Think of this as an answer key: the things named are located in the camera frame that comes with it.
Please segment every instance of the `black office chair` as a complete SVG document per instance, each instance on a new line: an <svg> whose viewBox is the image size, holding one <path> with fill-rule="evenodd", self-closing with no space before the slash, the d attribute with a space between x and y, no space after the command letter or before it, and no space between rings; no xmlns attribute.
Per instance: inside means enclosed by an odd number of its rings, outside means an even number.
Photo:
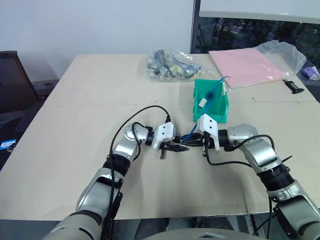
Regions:
<svg viewBox="0 0 320 240"><path fill-rule="evenodd" d="M0 115L12 115L0 127L0 143L16 139L18 142L37 114L44 100L40 100L24 70L17 51L0 51ZM20 117L12 112L27 110ZM0 170L10 153L0 150Z"/></svg>
<svg viewBox="0 0 320 240"><path fill-rule="evenodd" d="M17 51L0 51L0 113L27 110L38 100Z"/></svg>

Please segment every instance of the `green plastic bin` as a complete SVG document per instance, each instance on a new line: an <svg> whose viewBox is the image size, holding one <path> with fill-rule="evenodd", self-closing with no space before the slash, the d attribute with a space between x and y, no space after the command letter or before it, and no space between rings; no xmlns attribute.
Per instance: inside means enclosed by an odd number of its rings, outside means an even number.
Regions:
<svg viewBox="0 0 320 240"><path fill-rule="evenodd" d="M204 80L196 79L194 82L194 104L193 104L193 121L197 121L198 118L204 113L206 105L202 108L199 107L199 103L203 97L205 97L212 87L219 80ZM223 94L223 82L218 83L214 90L214 98L206 114L216 120L218 123L226 123L228 119L229 101L227 92Z"/></svg>

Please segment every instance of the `clear plastic bag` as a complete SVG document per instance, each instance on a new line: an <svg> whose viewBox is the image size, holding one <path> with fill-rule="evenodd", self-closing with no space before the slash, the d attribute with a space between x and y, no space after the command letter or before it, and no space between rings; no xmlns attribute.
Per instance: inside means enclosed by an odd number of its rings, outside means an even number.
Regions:
<svg viewBox="0 0 320 240"><path fill-rule="evenodd" d="M148 55L146 72L161 82L189 82L201 78L204 69L196 64L195 57L182 51L153 51Z"/></svg>
<svg viewBox="0 0 320 240"><path fill-rule="evenodd" d="M286 77L296 75L307 58L297 48L285 41L267 41L255 47L260 53L273 64L275 64Z"/></svg>

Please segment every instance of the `bag of parts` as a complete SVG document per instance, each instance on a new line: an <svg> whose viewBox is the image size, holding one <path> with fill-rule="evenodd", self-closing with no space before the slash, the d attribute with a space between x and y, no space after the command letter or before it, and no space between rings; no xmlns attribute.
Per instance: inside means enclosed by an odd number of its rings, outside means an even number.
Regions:
<svg viewBox="0 0 320 240"><path fill-rule="evenodd" d="M153 51L148 55L146 72L152 80L160 82L190 82L203 77L204 73L208 77L213 74L197 64L194 56L182 51L163 49Z"/></svg>

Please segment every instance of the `wooden table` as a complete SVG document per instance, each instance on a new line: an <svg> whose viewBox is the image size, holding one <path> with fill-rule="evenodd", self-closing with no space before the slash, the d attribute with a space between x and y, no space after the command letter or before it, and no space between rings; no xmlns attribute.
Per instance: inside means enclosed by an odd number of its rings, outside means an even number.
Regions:
<svg viewBox="0 0 320 240"><path fill-rule="evenodd" d="M197 61L221 76L208 55ZM0 172L0 218L61 220L76 202L108 154L122 122L147 105L165 107L177 134L190 131L193 82L151 81L145 55L79 55L70 65ZM281 158L313 201L320 206L320 105L304 92L291 94L281 81L232 89L225 129L251 124L269 134ZM159 109L136 120L160 125ZM168 152L142 147L125 176L116 219L212 216L268 210L265 187L246 166L209 166L201 148ZM240 151L211 151L212 161L246 161Z"/></svg>

